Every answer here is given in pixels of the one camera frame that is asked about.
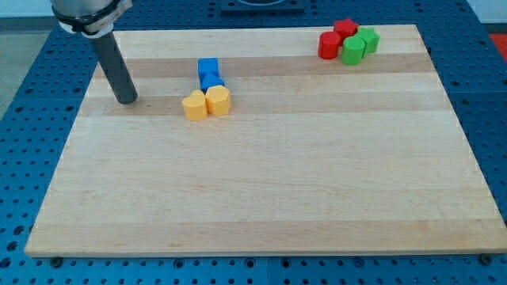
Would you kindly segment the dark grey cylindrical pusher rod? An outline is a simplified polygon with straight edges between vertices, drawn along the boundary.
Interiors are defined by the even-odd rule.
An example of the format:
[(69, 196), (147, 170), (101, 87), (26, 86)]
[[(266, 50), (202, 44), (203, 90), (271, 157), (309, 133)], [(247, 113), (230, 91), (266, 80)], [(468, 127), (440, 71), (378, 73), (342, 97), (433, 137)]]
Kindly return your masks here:
[(90, 43), (116, 100), (122, 105), (134, 103), (138, 99), (138, 93), (114, 34), (108, 32), (90, 39)]

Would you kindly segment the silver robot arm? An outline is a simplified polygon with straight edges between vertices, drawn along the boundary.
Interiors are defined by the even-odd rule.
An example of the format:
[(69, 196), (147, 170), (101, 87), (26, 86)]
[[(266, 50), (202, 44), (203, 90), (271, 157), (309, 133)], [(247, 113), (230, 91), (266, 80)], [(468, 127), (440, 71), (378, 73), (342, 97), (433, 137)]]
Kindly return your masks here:
[(116, 100), (129, 105), (138, 93), (113, 34), (114, 22), (133, 7), (132, 0), (51, 0), (62, 29), (86, 37)]

